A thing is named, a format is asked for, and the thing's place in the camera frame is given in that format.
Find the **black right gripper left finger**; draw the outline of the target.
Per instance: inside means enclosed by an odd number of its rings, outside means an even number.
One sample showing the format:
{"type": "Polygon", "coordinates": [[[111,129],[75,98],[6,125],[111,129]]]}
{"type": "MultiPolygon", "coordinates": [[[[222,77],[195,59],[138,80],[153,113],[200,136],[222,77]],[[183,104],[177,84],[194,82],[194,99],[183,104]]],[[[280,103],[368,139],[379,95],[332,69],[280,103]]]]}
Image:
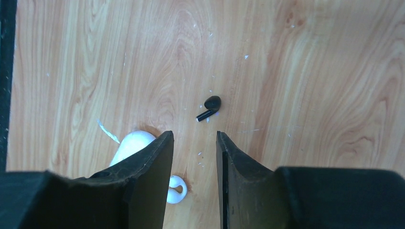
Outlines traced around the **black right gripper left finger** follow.
{"type": "Polygon", "coordinates": [[[160,229],[173,160],[165,131],[144,149],[91,177],[0,175],[3,229],[160,229]]]}

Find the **black earbud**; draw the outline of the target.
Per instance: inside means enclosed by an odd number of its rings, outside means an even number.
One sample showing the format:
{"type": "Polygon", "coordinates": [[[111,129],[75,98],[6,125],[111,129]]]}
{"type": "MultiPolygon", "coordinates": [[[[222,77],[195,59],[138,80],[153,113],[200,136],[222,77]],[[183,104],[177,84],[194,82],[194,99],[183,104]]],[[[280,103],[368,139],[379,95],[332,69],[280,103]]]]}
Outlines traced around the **black earbud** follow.
{"type": "Polygon", "coordinates": [[[209,97],[205,102],[204,106],[207,109],[207,111],[199,114],[196,116],[197,122],[201,122],[202,120],[207,119],[208,117],[214,115],[219,111],[222,105],[222,100],[219,96],[213,95],[209,97]]]}

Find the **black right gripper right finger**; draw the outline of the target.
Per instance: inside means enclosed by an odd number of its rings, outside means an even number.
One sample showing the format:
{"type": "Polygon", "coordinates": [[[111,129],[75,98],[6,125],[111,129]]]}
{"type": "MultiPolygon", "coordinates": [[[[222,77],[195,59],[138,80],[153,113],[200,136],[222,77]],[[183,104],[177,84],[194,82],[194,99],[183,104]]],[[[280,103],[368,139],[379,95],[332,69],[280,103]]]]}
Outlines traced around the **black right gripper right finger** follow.
{"type": "Polygon", "coordinates": [[[381,169],[270,170],[217,132],[223,229],[402,229],[405,180],[381,169]]]}

